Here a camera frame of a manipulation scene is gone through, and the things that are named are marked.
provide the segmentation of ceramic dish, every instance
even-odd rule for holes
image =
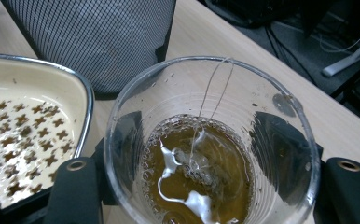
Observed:
[[[78,157],[93,93],[63,66],[0,55],[0,204],[52,186],[58,166]]]

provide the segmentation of star-shaped mark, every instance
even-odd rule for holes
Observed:
[[[14,185],[7,188],[8,190],[7,196],[8,197],[13,196],[17,191],[22,191],[25,188],[26,188],[25,186],[20,186],[20,183],[17,181]]]
[[[49,148],[52,148],[53,145],[49,141],[40,141],[40,146],[44,151],[47,151]]]
[[[17,173],[18,170],[15,165],[9,165],[5,170],[5,174],[7,175],[7,178],[11,178],[13,175],[16,175]]]
[[[66,143],[61,149],[63,150],[63,153],[66,153],[68,150],[72,149],[72,147],[70,147],[70,143]]]
[[[37,128],[38,125],[40,125],[41,123],[45,122],[46,120],[44,119],[44,117],[40,117],[39,119],[35,119],[35,127]]]
[[[26,118],[25,114],[22,114],[21,116],[16,117],[15,119],[18,121],[15,125],[17,125],[18,127],[20,127],[22,124],[26,123],[26,121],[29,120],[28,118]]]
[[[47,166],[51,166],[57,159],[55,159],[55,155],[51,155],[49,158],[45,158],[44,161],[47,162]]]
[[[37,105],[36,107],[33,107],[32,110],[33,110],[33,112],[35,114],[37,114],[38,112],[43,110],[43,106],[42,105]]]
[[[44,110],[44,113],[46,114],[46,117],[52,117],[60,112],[59,107],[57,106],[49,106]]]
[[[6,102],[3,101],[3,102],[0,103],[0,109],[4,109],[6,107],[7,107]]]
[[[0,143],[3,145],[3,147],[6,147],[9,144],[16,143],[16,139],[13,137],[8,137],[5,140],[0,141]]]
[[[28,156],[25,156],[24,159],[26,160],[26,163],[29,164],[29,163],[31,163],[31,161],[37,160],[37,157],[35,156],[35,152],[32,151],[31,154],[29,154]]]
[[[33,143],[30,138],[26,138],[24,141],[20,142],[19,146],[21,147],[21,149],[26,149],[28,147],[32,147]]]
[[[33,194],[36,194],[38,191],[41,190],[41,187],[43,187],[42,184],[38,184],[36,187],[34,188],[29,188],[29,190],[33,193]]]
[[[29,176],[31,180],[35,179],[36,176],[40,175],[40,171],[35,167],[32,171],[26,173],[26,176]]]
[[[55,127],[58,128],[61,124],[64,124],[64,122],[62,121],[62,119],[57,119],[52,121],[52,123],[55,124]]]
[[[17,153],[14,153],[12,151],[8,152],[7,154],[5,154],[4,158],[5,158],[5,161],[9,161],[13,158],[16,158],[18,156]]]
[[[54,173],[49,174],[48,176],[51,178],[51,182],[54,182],[56,177],[56,171]]]
[[[65,130],[62,130],[60,133],[57,133],[59,140],[62,140],[67,135],[69,135],[69,134],[67,134]]]
[[[3,121],[3,119],[8,119],[8,114],[7,112],[3,113],[2,115],[0,115],[0,121]]]
[[[10,131],[11,129],[9,128],[9,124],[8,123],[4,123],[2,124],[2,127],[0,127],[0,133],[5,133],[7,131]]]
[[[49,134],[49,132],[47,131],[47,128],[44,128],[42,131],[38,132],[38,134],[40,137],[44,137],[46,134]]]
[[[16,112],[19,112],[20,110],[23,110],[24,108],[25,108],[25,106],[23,106],[23,104],[14,105],[14,109]]]

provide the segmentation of black mesh chair back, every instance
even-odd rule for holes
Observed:
[[[86,77],[97,99],[113,98],[163,61],[175,0],[3,0],[37,57]]]

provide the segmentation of liquid surface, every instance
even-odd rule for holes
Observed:
[[[152,132],[142,191],[163,223],[243,223],[253,196],[244,145],[230,127],[178,115]]]

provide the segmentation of clear glass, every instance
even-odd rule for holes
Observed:
[[[253,169],[245,223],[304,221],[317,194],[320,158],[300,102],[253,66],[197,56],[145,70],[112,110],[104,140],[106,171],[120,206],[135,222],[165,222],[142,190],[140,162],[157,124],[179,114],[218,120],[240,136]]]

